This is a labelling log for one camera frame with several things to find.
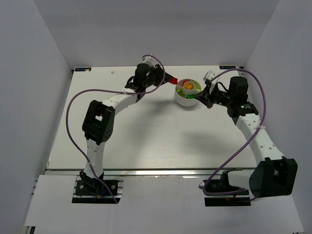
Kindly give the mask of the light green small lego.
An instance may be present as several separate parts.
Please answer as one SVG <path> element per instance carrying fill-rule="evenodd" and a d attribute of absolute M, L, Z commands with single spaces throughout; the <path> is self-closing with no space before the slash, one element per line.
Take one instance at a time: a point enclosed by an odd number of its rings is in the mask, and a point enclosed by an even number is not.
<path fill-rule="evenodd" d="M 201 91 L 200 84 L 197 81 L 195 81 L 195 80 L 192 80 L 192 83 L 194 85 L 194 90 L 200 92 Z"/>

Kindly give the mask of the yellow and green lego stack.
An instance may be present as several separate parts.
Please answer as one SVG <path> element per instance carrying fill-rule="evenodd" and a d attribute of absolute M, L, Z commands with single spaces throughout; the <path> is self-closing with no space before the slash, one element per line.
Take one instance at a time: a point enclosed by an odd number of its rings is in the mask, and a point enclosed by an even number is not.
<path fill-rule="evenodd" d="M 183 87 L 186 89 L 186 90 L 192 90 L 192 89 L 194 89 L 194 84 L 193 83 L 191 83 L 191 82 L 186 82 L 186 83 L 184 83 L 183 84 Z"/>

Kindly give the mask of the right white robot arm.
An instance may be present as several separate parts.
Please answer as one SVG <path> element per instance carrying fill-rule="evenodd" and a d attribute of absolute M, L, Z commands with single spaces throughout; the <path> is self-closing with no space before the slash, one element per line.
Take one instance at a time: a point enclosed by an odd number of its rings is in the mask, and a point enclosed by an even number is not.
<path fill-rule="evenodd" d="M 225 106 L 229 117 L 242 132 L 256 161 L 254 170 L 224 170 L 219 180 L 209 178 L 203 185 L 206 195 L 232 195 L 249 191 L 255 198 L 290 195 L 293 191 L 298 165 L 286 158 L 261 125 L 257 108 L 248 100 L 248 81 L 236 76 L 229 88 L 221 91 L 216 83 L 207 79 L 206 87 L 195 96 L 212 108 Z"/>

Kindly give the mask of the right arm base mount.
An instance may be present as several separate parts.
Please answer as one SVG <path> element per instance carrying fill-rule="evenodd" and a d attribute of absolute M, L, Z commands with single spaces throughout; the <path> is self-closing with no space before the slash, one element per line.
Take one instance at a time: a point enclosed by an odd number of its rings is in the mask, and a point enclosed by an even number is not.
<path fill-rule="evenodd" d="M 248 190 L 229 184 L 228 172 L 223 171 L 219 178 L 213 178 L 205 187 L 205 207 L 244 207 L 251 206 Z"/>

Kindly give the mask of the red long lego brick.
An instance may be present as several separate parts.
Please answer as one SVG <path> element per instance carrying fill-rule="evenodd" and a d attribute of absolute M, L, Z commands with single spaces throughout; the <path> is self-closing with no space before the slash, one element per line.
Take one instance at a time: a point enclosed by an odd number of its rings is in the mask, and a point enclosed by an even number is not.
<path fill-rule="evenodd" d="M 170 82 L 171 84 L 177 85 L 178 79 L 177 79 L 177 78 L 172 78 L 169 82 Z"/>

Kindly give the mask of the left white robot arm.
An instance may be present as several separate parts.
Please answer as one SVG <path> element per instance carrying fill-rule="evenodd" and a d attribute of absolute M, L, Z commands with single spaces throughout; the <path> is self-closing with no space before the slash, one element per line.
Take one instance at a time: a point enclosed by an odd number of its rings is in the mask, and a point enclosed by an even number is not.
<path fill-rule="evenodd" d="M 159 65 L 151 67 L 140 63 L 136 67 L 135 75 L 127 80 L 121 94 L 116 94 L 105 101 L 91 101 L 82 125 L 88 159 L 85 169 L 79 175 L 93 193 L 99 193 L 103 188 L 98 178 L 103 179 L 103 152 L 106 142 L 113 133 L 115 116 L 141 100 L 150 86 L 157 87 L 167 82 L 177 84 L 177 79 L 165 73 Z"/>

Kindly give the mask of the dark green lego brick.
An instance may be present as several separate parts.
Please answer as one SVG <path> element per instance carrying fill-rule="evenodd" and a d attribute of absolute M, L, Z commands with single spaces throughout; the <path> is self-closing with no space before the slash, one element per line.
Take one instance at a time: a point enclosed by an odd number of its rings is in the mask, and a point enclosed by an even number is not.
<path fill-rule="evenodd" d="M 193 99 L 194 97 L 195 97 L 194 94 L 186 96 L 187 99 Z"/>

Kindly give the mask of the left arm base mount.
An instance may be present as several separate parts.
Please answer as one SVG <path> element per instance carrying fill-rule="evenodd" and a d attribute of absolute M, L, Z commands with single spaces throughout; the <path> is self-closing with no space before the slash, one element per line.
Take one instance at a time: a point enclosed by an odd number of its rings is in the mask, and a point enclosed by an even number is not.
<path fill-rule="evenodd" d="M 114 198 L 104 185 L 100 185 L 99 190 L 94 192 L 92 187 L 84 183 L 81 179 L 76 179 L 72 203 L 73 204 L 118 204 L 123 193 L 122 180 L 105 180 Z"/>

